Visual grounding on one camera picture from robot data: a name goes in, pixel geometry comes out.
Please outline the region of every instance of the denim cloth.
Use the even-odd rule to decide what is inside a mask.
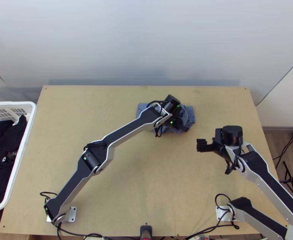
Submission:
[[[140,113],[147,108],[147,103],[139,103],[138,104],[138,109],[136,110],[136,117],[138,118],[140,116]],[[180,111],[179,117],[182,120],[182,123],[184,126],[187,128],[190,128],[194,123],[195,123],[195,117],[194,117],[194,112],[193,112],[193,107],[192,106],[185,106],[183,104],[180,104],[182,107],[182,110]],[[168,132],[174,132],[174,133],[181,133],[183,132],[180,129],[176,128],[170,128],[167,126],[163,126],[162,133],[168,133]]]

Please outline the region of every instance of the black cable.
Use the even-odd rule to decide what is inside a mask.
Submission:
[[[216,204],[216,206],[217,206],[218,208],[220,208],[220,206],[217,204],[217,197],[218,197],[218,196],[225,196],[225,197],[228,198],[229,202],[231,201],[230,198],[229,198],[227,195],[222,194],[222,193],[217,194],[217,195],[215,196],[215,204]],[[219,225],[220,222],[221,222],[221,220],[222,220],[222,218],[223,218],[228,212],[230,212],[230,210],[229,210],[229,209],[226,209],[226,210],[225,210],[225,213],[222,214],[222,216],[221,216],[221,217],[219,218],[219,220],[218,220],[218,223],[217,223],[215,226],[212,226],[212,227],[206,228],[206,229],[204,229],[204,230],[202,230],[202,231],[199,231],[199,232],[194,233],[194,234],[192,234],[192,235],[190,235],[190,236],[187,236],[187,237],[185,238],[185,240],[189,240],[190,238],[193,238],[193,237],[195,237],[195,236],[197,236],[197,235],[201,235],[201,234],[205,234],[205,233],[212,232],[212,231],[214,231],[216,228],[221,228],[221,227],[234,227],[234,228],[237,229],[237,230],[240,229],[240,227],[239,227],[238,225],[235,225],[233,221],[230,222],[231,224]]]
[[[225,170],[225,174],[230,174],[233,170],[236,170],[236,166],[238,166],[238,159],[239,159],[239,156],[240,156],[240,154],[241,154],[241,151],[242,151],[242,147],[241,147],[241,144],[239,144],[239,148],[238,148],[238,151],[237,151],[237,153],[236,153],[236,155],[234,156],[234,159],[233,159],[233,162],[231,162],[231,166],[230,166],[230,162],[229,161],[227,161],[226,159],[225,159],[225,161],[226,161],[226,163],[227,163],[227,168],[226,168],[226,170]]]
[[[160,114],[161,114],[162,109],[163,109],[162,104],[163,103],[168,103],[168,102],[167,101],[154,100],[154,101],[149,102],[146,107],[148,108],[152,103],[159,103],[160,104],[160,106],[161,106],[161,108],[160,108]],[[156,138],[160,138],[162,136],[162,129],[163,129],[163,125],[161,125],[161,126],[159,126],[159,127],[157,127],[157,128],[154,129],[155,130],[155,137]]]
[[[218,209],[221,209],[221,210],[223,210],[223,211],[228,211],[228,209],[222,208],[222,207],[220,207],[220,206],[218,205],[218,203],[217,203],[217,198],[218,198],[219,196],[224,196],[224,197],[226,197],[226,198],[229,200],[229,202],[231,202],[231,199],[230,199],[227,195],[225,195],[225,194],[223,194],[223,193],[219,193],[219,194],[217,194],[217,195],[215,196],[215,198],[214,198],[215,205],[217,206]]]
[[[167,102],[167,101],[154,100],[154,101],[149,102],[146,107],[148,108],[152,103],[160,103],[161,104],[161,103],[164,103],[164,102]]]
[[[279,159],[277,164],[275,165],[275,169],[278,168],[279,163],[281,162],[281,158],[282,156],[285,154],[285,152],[288,150],[289,146],[293,143],[293,137],[289,140],[289,142],[284,146],[284,148],[282,149],[282,152],[279,156],[277,156],[276,158],[273,158],[272,160],[275,159]]]
[[[88,143],[83,150],[85,151],[87,148],[92,147],[92,146],[101,146],[101,147],[106,147],[107,144],[104,141],[100,141],[100,142],[90,142]]]
[[[58,224],[58,226],[55,226],[57,228],[57,235],[58,235],[59,239],[61,239],[60,231],[65,232],[65,233],[70,234],[70,235],[73,235],[73,236],[84,237],[84,239],[86,239],[87,237],[103,238],[103,236],[101,234],[98,234],[98,233],[90,233],[90,234],[85,235],[85,234],[78,234],[78,233],[69,232],[69,231],[66,231],[65,229],[61,228],[61,225],[62,225],[62,222],[60,222]]]
[[[57,196],[57,194],[55,192],[40,192],[40,195],[42,197],[45,197],[44,204],[46,204],[46,202],[50,199],[50,197],[47,194],[53,194],[53,195]]]

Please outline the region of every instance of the white backdrop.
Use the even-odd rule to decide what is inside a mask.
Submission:
[[[258,103],[291,66],[293,0],[0,1],[0,76],[20,92],[248,86]]]

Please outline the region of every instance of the metal stand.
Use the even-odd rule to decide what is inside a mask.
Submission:
[[[291,176],[290,171],[289,171],[285,161],[283,161],[283,165],[285,167],[285,177],[284,177],[284,180],[280,181],[280,183],[286,184],[288,186],[288,188],[293,192],[293,177]]]
[[[65,214],[65,218],[64,218],[63,222],[74,222],[75,216],[76,216],[76,207],[71,207],[70,211],[68,211]],[[51,219],[49,216],[47,216],[46,221],[51,222]]]
[[[228,209],[228,206],[220,206],[221,208],[224,208],[224,209]],[[218,207],[215,207],[215,213],[217,215],[217,220],[219,221],[220,218],[222,217],[222,215],[225,213],[226,211],[225,210],[222,210]],[[225,222],[237,222],[238,220],[232,220],[233,219],[233,216],[232,216],[232,213],[231,212],[228,212],[227,214],[225,214],[223,216],[223,218],[221,219],[221,221],[225,221]]]

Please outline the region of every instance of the wooden floor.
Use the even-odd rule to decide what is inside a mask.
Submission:
[[[288,143],[292,137],[292,132],[286,131],[265,131],[265,137],[267,139],[269,149],[272,157],[277,157],[281,154],[283,147]],[[286,154],[283,156],[282,160],[287,163],[287,166],[293,176],[293,144],[288,148]],[[280,180],[285,177],[285,168],[281,163],[277,169],[278,177]],[[19,235],[19,234],[0,234],[0,240],[58,240],[56,236],[30,236],[28,235]],[[65,240],[81,240],[82,237],[62,237]],[[261,239],[260,234],[251,234],[251,235],[228,235],[228,236],[211,236],[213,239],[225,239],[225,240],[259,240]],[[129,240],[127,238],[116,238],[114,240]]]

